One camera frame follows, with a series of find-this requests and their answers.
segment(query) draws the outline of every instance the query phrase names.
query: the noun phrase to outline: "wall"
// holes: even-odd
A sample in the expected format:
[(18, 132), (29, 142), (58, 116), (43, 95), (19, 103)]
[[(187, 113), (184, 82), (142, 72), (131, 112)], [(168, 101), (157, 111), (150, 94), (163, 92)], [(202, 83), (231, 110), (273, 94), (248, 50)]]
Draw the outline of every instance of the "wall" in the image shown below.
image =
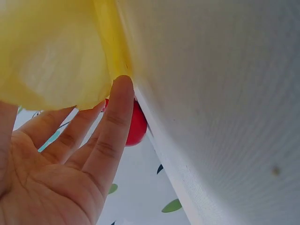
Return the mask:
[(299, 1), (118, 3), (138, 99), (193, 224), (298, 224)]

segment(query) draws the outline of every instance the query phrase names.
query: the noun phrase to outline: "red object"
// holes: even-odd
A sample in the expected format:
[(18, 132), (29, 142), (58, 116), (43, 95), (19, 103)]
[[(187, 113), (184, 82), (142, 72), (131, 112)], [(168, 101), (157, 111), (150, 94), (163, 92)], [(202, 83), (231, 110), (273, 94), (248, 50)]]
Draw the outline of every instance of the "red object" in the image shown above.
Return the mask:
[[(106, 99), (105, 108), (108, 106), (109, 100)], [(131, 119), (131, 125), (130, 130), (126, 142), (126, 146), (134, 146), (137, 145), (142, 141), (142, 139), (145, 137), (147, 131), (147, 121), (144, 116), (144, 113), (142, 112), (142, 109), (140, 108), (140, 105), (135, 100), (133, 105), (133, 114)]]

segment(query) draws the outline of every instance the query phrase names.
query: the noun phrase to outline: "yellow fabric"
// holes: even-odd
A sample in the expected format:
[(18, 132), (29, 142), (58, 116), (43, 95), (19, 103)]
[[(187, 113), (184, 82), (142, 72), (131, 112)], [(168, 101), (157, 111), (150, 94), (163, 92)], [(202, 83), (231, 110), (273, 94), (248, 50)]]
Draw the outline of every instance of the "yellow fabric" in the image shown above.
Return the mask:
[(130, 75), (113, 0), (0, 4), (0, 100), (30, 110), (95, 106)]

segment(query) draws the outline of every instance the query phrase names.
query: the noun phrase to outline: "skin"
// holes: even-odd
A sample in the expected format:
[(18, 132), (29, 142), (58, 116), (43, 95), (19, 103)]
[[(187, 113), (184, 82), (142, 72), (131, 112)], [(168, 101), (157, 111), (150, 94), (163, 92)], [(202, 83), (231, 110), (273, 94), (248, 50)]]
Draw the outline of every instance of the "skin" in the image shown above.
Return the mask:
[(13, 132), (17, 106), (0, 102), (0, 224), (96, 224), (126, 143), (133, 100), (131, 79), (117, 78), (89, 141), (79, 148), (104, 103), (80, 111), (42, 153), (73, 108), (43, 112)]

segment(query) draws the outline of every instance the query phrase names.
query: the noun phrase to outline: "finger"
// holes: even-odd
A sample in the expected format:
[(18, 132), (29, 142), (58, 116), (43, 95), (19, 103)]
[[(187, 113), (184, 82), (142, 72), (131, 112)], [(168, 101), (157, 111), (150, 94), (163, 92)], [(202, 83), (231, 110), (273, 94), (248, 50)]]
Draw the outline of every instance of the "finger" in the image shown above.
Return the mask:
[(110, 101), (100, 122), (100, 135), (82, 171), (107, 196), (113, 182), (133, 112), (134, 91), (128, 76), (117, 78), (112, 86)]
[(58, 111), (42, 112), (26, 122), (17, 132), (25, 133), (39, 149), (58, 129), (74, 107)]
[(10, 138), (14, 128), (18, 107), (0, 101), (0, 173), (6, 170)]
[(78, 149), (104, 106), (105, 103), (101, 102), (93, 109), (79, 111), (62, 134), (41, 154), (52, 163), (64, 163)]
[(73, 169), (81, 170), (83, 165), (85, 164), (86, 160), (90, 156), (91, 152), (93, 151), (97, 140), (100, 135), (101, 130), (101, 123), (99, 123), (89, 138), (89, 140), (80, 148), (78, 149), (71, 157), (66, 161), (65, 165), (71, 167)]

